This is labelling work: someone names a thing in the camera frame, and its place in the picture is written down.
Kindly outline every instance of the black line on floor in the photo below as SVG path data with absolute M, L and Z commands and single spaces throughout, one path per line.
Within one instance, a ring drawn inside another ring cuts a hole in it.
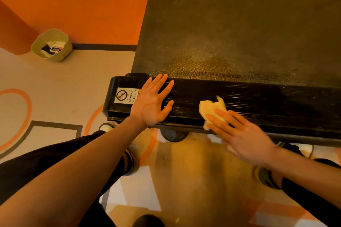
M 108 204 L 109 193 L 110 193 L 110 189 L 108 189 L 107 192 L 105 192 L 105 193 L 103 194 L 103 197 L 102 197 L 101 204 L 102 204 L 104 210 L 106 209 L 107 204 Z
M 47 128 L 61 128 L 61 129 L 71 129 L 76 130 L 76 138 L 80 137 L 82 134 L 82 125 L 73 125 L 73 124 L 65 124 L 65 123 L 56 123 L 56 122 L 46 122 L 46 121 L 36 121 L 32 120 L 30 125 L 28 126 L 27 130 L 23 134 L 23 136 L 8 150 L 0 154 L 0 159 L 4 158 L 5 156 L 9 155 L 11 152 L 13 152 L 15 149 L 18 148 L 18 146 L 27 138 L 27 136 L 30 134 L 32 128 L 34 126 L 44 126 Z
M 136 51 L 136 45 L 73 43 L 73 49 L 98 51 Z

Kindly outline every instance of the black baseboard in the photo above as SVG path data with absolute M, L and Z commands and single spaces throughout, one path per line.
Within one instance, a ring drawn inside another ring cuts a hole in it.
M 73 49 L 98 51 L 136 51 L 137 45 L 73 43 Z

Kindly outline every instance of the forearm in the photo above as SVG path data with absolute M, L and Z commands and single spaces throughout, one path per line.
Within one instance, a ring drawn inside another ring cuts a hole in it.
M 277 147 L 266 168 L 326 199 L 341 209 L 341 169 Z
M 128 117 L 40 174 L 0 207 L 4 226 L 77 226 L 126 148 L 144 128 Z

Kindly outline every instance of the warning sticker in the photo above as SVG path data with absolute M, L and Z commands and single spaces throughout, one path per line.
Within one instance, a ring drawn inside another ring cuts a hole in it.
M 134 104 L 141 89 L 118 87 L 114 103 Z

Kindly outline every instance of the orange circle pattern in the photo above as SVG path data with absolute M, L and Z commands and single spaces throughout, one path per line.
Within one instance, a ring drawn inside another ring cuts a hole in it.
M 32 101 L 26 92 L 24 92 L 20 89 L 6 89 L 6 90 L 1 91 L 0 95 L 7 94 L 7 93 L 16 93 L 16 94 L 20 95 L 21 97 L 23 97 L 26 101 L 26 104 L 27 104 L 27 113 L 26 113 L 26 117 L 25 117 L 23 124 L 21 125 L 19 131 L 10 140 L 8 140 L 6 143 L 4 143 L 3 145 L 0 145 L 0 152 L 5 150 L 6 148 L 10 147 L 15 142 L 15 140 L 19 139 L 20 135 L 26 129 L 26 127 L 28 125 L 28 121 L 30 120 L 31 115 L 32 115 Z

